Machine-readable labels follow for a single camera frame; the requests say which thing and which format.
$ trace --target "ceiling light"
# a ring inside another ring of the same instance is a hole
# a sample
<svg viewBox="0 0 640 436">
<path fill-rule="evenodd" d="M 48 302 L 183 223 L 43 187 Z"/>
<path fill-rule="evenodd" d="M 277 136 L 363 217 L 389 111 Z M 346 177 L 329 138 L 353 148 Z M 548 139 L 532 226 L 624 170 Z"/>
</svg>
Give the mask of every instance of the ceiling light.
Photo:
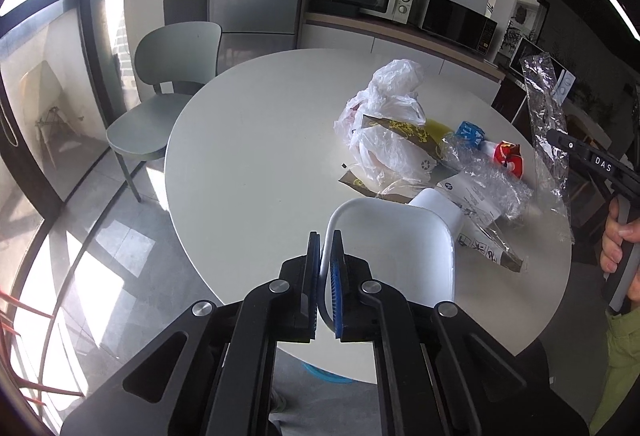
<svg viewBox="0 0 640 436">
<path fill-rule="evenodd" d="M 613 8 L 615 8 L 616 11 L 620 14 L 620 17 L 622 17 L 622 20 L 629 27 L 629 29 L 631 30 L 631 33 L 636 38 L 636 40 L 640 41 L 640 34 L 638 34 L 638 30 L 636 29 L 634 24 L 631 22 L 631 19 L 629 19 L 629 16 L 626 14 L 624 8 L 622 8 L 618 0 L 609 0 L 609 2 L 613 5 Z"/>
</svg>

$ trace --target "finger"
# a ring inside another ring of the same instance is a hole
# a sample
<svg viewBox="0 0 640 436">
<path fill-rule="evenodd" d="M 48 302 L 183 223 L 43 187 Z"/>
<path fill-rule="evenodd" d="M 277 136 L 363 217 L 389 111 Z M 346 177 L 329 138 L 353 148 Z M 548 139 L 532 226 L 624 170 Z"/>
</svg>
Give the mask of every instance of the finger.
<svg viewBox="0 0 640 436">
<path fill-rule="evenodd" d="M 620 224 L 611 216 L 607 218 L 607 223 L 604 227 L 604 237 L 608 237 L 611 241 L 615 242 L 617 245 L 622 244 L 622 236 L 620 236 Z"/>
<path fill-rule="evenodd" d="M 606 236 L 602 238 L 602 252 L 616 264 L 622 259 L 622 249 Z"/>
<path fill-rule="evenodd" d="M 628 223 L 627 225 L 618 226 L 618 234 L 625 241 L 640 242 L 640 220 Z"/>
<path fill-rule="evenodd" d="M 618 266 L 615 262 L 609 259 L 604 252 L 600 253 L 600 267 L 603 272 L 614 273 Z"/>
<path fill-rule="evenodd" d="M 640 268 L 631 282 L 631 286 L 629 287 L 626 296 L 633 302 L 640 302 Z"/>
<path fill-rule="evenodd" d="M 620 213 L 620 205 L 618 204 L 618 198 L 615 197 L 609 202 L 609 216 L 616 220 Z"/>
</svg>

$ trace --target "white chair backrest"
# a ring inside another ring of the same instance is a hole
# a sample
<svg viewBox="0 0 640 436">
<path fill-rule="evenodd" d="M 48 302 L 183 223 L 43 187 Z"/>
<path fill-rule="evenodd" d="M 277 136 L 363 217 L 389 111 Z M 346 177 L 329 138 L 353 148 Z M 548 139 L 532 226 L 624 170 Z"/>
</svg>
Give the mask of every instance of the white chair backrest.
<svg viewBox="0 0 640 436">
<path fill-rule="evenodd" d="M 142 38 L 134 67 L 146 84 L 198 82 L 216 76 L 222 29 L 214 22 L 179 22 L 153 30 Z"/>
<path fill-rule="evenodd" d="M 47 61 L 42 61 L 20 80 L 22 113 L 25 123 L 35 124 L 50 108 L 58 104 L 62 85 Z"/>
</svg>

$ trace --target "white cabinet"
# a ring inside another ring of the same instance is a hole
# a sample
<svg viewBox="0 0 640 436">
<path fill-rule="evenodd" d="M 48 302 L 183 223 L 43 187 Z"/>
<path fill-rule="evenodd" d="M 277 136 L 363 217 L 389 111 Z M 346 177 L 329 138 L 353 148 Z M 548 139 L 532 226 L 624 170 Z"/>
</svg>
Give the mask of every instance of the white cabinet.
<svg viewBox="0 0 640 436">
<path fill-rule="evenodd" d="M 483 77 L 468 68 L 463 68 L 450 61 L 444 61 L 442 69 L 440 70 L 440 76 L 452 80 L 460 88 L 473 93 L 489 105 L 494 101 L 495 95 L 500 88 L 500 82 L 494 82 L 487 77 Z"/>
<path fill-rule="evenodd" d="M 299 49 L 332 48 L 337 50 L 355 50 L 371 52 L 373 37 L 353 31 L 305 24 L 300 34 Z"/>
<path fill-rule="evenodd" d="M 443 59 L 435 55 L 382 39 L 375 39 L 375 41 L 373 41 L 373 50 L 371 50 L 371 53 L 386 58 L 391 57 L 394 59 L 409 59 L 415 61 L 422 66 L 425 75 L 439 74 L 442 69 L 442 63 L 444 62 Z"/>
</svg>

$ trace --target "paper label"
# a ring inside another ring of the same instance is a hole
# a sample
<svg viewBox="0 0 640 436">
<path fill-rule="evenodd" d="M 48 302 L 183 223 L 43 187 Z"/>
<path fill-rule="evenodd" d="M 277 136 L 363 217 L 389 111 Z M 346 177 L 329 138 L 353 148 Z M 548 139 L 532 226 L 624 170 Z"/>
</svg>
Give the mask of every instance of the paper label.
<svg viewBox="0 0 640 436">
<path fill-rule="evenodd" d="M 482 187 L 462 172 L 436 184 L 451 201 L 469 212 L 476 212 L 482 225 L 488 225 L 500 217 L 500 210 L 484 195 Z"/>
<path fill-rule="evenodd" d="M 477 250 L 487 259 L 496 264 L 500 264 L 503 250 L 479 230 L 479 235 L 476 235 L 475 232 L 470 232 L 469 230 L 470 229 L 468 228 L 464 228 L 463 231 L 460 232 L 458 235 L 459 244 Z"/>
</svg>

